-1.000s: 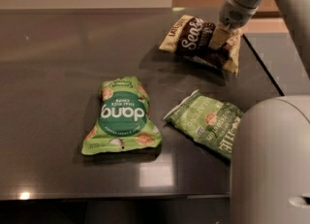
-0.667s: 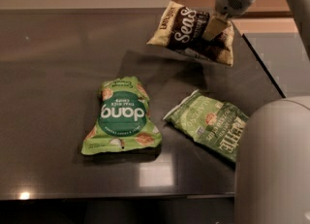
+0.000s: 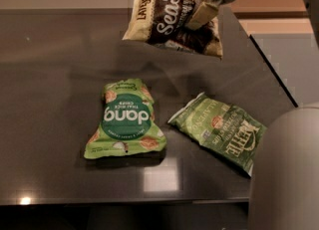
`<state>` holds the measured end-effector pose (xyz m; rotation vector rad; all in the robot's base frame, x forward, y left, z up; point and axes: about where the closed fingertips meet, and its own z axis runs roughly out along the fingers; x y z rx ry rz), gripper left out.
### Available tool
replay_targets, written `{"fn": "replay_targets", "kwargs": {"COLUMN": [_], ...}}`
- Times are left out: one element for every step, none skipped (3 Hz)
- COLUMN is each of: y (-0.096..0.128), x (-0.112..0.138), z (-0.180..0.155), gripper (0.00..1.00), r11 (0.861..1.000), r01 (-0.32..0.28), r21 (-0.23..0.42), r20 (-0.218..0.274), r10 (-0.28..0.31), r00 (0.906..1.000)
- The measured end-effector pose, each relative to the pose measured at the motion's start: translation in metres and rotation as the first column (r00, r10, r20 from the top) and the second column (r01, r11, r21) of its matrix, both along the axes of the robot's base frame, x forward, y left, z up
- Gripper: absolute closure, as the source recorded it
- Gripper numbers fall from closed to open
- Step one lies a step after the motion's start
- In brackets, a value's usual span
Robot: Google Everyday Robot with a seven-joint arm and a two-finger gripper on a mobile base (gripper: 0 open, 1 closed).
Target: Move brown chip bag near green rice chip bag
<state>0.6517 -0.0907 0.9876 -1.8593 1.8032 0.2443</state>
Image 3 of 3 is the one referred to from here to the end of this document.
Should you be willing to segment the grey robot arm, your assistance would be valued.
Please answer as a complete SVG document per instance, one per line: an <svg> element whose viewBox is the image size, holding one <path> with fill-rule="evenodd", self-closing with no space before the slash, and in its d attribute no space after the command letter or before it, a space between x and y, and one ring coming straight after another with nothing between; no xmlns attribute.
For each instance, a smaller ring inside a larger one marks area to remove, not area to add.
<svg viewBox="0 0 319 230"><path fill-rule="evenodd" d="M319 102L268 127L255 155L247 230L319 230Z"/></svg>

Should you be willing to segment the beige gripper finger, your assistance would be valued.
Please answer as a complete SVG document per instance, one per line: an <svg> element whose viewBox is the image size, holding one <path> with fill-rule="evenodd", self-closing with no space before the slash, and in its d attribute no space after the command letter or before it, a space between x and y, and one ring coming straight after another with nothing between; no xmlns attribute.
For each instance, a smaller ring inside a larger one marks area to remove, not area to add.
<svg viewBox="0 0 319 230"><path fill-rule="evenodd" d="M195 0L194 11L186 21L185 27L198 30L217 16L219 6L219 0Z"/></svg>

